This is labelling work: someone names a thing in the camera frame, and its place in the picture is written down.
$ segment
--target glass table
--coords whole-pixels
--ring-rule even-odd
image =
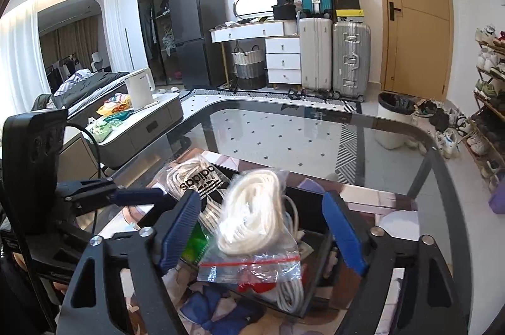
[[[378,134],[411,137],[427,152],[422,156],[407,147],[386,149],[377,142]],[[340,191],[351,210],[375,207],[376,225],[392,212],[416,211],[419,233],[435,238],[468,322],[472,276],[466,226],[444,159],[424,131],[344,111],[225,99],[158,138],[113,179],[131,188],[152,185],[163,166],[192,149],[207,152],[209,161],[221,159],[215,163],[224,166],[231,158],[238,171],[253,163],[315,180],[325,190]],[[108,212],[98,219],[99,231],[110,217]]]

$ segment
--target purple bag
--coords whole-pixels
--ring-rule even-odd
[[[505,178],[491,196],[489,206],[493,210],[493,213],[505,214]]]

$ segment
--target brown curtain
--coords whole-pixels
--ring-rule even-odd
[[[83,68],[91,69],[92,54],[98,51],[98,16],[75,21],[45,34],[40,38],[40,48],[46,67],[75,54]]]

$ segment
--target door frame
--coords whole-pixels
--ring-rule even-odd
[[[389,44],[388,0],[382,0],[382,61],[380,72],[381,90],[385,90],[386,85],[388,44]],[[449,0],[449,62],[447,73],[445,75],[444,88],[442,91],[442,100],[440,101],[445,101],[447,91],[449,89],[450,70],[453,64],[453,50],[454,50],[454,6],[453,6],[453,0]]]

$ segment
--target coiled white rope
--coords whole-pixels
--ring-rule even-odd
[[[201,185],[203,183],[203,177],[208,177],[208,187],[204,187],[203,189],[200,188],[200,195],[205,195],[207,205],[204,210],[200,212],[199,220],[210,233],[214,234],[218,228],[219,219],[221,217],[221,204],[215,202],[207,193],[216,189],[223,182],[216,174],[216,170],[214,170],[213,173],[209,172],[209,167],[212,167],[212,164],[202,156],[188,159],[176,167],[173,167],[167,173],[167,188],[174,198],[180,200],[185,193],[185,189],[182,189],[181,185],[186,184],[186,186],[188,186],[188,181],[190,180],[198,180],[196,182],[200,182]],[[216,191],[218,191],[221,197],[223,196],[219,189]]]
[[[254,254],[277,241],[282,220],[281,186],[271,170],[242,176],[228,189],[217,234],[218,248],[228,255]]]

